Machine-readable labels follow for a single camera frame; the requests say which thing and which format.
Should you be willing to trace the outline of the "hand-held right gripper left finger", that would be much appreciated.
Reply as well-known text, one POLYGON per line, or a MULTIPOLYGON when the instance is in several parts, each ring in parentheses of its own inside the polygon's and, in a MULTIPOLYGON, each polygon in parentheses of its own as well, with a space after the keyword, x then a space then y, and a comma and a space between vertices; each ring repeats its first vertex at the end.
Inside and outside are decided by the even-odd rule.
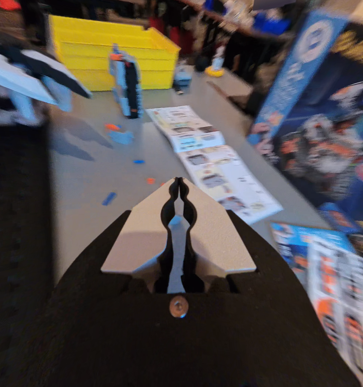
POLYGON ((178 196, 179 178, 173 178, 134 206, 101 272, 130 275, 151 293, 166 293, 174 257, 169 224, 178 196))

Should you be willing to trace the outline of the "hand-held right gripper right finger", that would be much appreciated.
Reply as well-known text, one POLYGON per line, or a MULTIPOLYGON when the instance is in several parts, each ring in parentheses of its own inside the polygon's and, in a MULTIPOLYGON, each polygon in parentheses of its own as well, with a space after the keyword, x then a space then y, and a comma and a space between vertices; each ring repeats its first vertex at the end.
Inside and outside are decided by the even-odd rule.
POLYGON ((182 285, 186 293, 204 293, 216 279, 256 271, 250 253, 227 210, 185 178, 179 195, 188 223, 182 285))

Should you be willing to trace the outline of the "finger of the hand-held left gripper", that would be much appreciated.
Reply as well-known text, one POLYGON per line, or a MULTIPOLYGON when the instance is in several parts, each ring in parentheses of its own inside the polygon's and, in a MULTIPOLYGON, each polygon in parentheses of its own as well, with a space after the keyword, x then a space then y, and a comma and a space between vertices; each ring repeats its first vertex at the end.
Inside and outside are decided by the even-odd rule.
POLYGON ((92 93, 61 62, 35 50, 20 50, 23 63, 53 98, 53 104, 69 112, 72 109, 72 93, 91 99, 92 93))
POLYGON ((40 80, 0 54, 0 125, 43 125, 43 103, 57 104, 40 80))

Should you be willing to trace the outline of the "grey bracket with orange connector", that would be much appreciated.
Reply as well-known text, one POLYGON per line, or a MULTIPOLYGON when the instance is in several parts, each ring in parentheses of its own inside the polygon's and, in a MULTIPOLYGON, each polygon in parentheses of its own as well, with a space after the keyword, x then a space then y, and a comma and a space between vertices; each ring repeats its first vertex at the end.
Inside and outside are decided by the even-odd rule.
POLYGON ((107 135, 115 143, 129 145, 134 140, 134 134, 130 131, 122 130, 121 125, 107 123, 104 125, 107 135))

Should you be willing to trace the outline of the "grey battery box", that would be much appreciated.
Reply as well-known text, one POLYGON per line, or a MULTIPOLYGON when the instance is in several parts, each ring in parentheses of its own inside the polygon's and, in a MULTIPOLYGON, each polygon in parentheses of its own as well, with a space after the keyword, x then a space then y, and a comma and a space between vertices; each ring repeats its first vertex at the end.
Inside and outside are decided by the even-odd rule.
POLYGON ((175 89, 189 87, 191 84, 192 75, 187 70, 185 65, 178 65, 175 69, 173 87, 175 89))

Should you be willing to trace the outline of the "small clear plastic bottle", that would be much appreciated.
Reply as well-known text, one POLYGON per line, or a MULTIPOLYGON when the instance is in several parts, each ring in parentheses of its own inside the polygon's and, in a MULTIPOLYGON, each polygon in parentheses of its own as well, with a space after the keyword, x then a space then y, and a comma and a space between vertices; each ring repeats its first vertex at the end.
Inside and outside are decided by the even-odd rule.
POLYGON ((216 51, 215 55, 213 56, 212 59, 212 68, 214 71, 221 71, 223 67, 223 62, 224 62, 224 52, 225 52, 226 47, 223 45, 220 45, 216 51))

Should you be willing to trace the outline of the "grey desk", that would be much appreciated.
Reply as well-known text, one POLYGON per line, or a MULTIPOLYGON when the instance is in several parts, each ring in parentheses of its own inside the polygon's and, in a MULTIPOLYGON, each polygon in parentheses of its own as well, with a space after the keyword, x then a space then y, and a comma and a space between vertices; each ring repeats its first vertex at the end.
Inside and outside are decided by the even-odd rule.
MULTIPOLYGON (((268 243, 274 244, 268 221, 330 229, 307 200, 245 139, 251 121, 234 107, 223 92, 193 74, 183 95, 174 90, 145 90, 144 109, 190 105, 199 117, 220 130, 226 143, 283 206, 284 210, 252 225, 268 243)), ((142 201, 162 182, 186 177, 181 161, 168 140, 144 114, 126 119, 111 92, 93 93, 92 99, 73 95, 72 111, 53 106, 49 129, 50 170, 54 208, 54 280, 59 281, 77 256, 124 211, 142 201), (134 134, 129 145, 115 143, 105 124, 121 125, 134 134), (134 164, 133 160, 145 160, 134 164), (147 178, 154 178, 149 185, 147 178), (109 192, 117 197, 108 206, 102 201, 109 192)))

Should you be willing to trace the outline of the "yellow plastic bin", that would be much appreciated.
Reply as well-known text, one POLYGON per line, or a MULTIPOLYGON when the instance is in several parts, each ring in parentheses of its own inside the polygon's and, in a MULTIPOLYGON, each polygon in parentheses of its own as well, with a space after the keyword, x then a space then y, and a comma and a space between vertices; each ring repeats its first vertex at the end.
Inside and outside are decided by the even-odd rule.
POLYGON ((155 28, 49 15, 55 56, 90 91, 110 91, 113 44, 135 57, 143 90, 170 89, 180 47, 155 28))

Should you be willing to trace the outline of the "open instruction booklet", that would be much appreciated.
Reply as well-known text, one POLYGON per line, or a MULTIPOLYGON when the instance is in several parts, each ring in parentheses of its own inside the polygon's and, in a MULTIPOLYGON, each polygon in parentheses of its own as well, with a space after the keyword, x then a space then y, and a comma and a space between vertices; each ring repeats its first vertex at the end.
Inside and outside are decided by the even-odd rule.
POLYGON ((191 181, 251 225, 281 212, 283 206, 265 189, 222 132, 190 106, 146 109, 167 137, 191 181))

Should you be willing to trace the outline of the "blue booklet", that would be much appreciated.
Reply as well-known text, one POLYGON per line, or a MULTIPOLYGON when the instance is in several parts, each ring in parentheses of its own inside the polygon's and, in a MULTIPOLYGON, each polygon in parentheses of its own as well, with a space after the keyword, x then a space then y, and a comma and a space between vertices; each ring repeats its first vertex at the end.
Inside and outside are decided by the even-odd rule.
POLYGON ((348 238, 340 231, 270 222, 276 247, 302 286, 308 288, 308 246, 314 237, 355 252, 348 238))

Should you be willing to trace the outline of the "grey and black brick model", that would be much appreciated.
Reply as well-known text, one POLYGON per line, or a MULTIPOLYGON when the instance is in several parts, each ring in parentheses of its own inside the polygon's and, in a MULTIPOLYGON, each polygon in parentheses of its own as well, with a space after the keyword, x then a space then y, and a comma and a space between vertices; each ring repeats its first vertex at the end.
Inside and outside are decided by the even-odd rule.
POLYGON ((113 44, 108 60, 109 74, 114 78, 112 93, 123 116, 140 119, 143 115, 141 72, 136 58, 113 44))

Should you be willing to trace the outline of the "sticker sheet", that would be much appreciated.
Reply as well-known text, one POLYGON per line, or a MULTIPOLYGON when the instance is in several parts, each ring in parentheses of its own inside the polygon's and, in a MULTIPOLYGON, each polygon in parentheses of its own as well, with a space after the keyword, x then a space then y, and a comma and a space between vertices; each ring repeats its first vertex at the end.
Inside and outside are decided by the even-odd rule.
POLYGON ((363 386, 363 259, 314 237, 307 292, 326 335, 363 386))

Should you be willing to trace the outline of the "robot kit box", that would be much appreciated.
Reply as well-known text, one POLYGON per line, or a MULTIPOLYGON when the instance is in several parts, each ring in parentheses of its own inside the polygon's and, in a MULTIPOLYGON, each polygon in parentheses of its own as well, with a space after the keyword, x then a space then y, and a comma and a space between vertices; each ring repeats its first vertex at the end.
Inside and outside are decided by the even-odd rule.
POLYGON ((311 11, 248 142, 363 257, 363 24, 311 11))

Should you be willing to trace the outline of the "blue plastic bin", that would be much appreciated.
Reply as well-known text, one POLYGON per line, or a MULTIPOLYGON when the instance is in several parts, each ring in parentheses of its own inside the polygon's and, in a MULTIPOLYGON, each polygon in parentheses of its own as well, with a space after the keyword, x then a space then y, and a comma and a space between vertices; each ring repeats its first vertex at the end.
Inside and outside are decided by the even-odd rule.
POLYGON ((289 29, 290 24, 290 19, 268 19, 266 13, 260 12, 254 17, 253 28, 257 31, 279 36, 289 29))

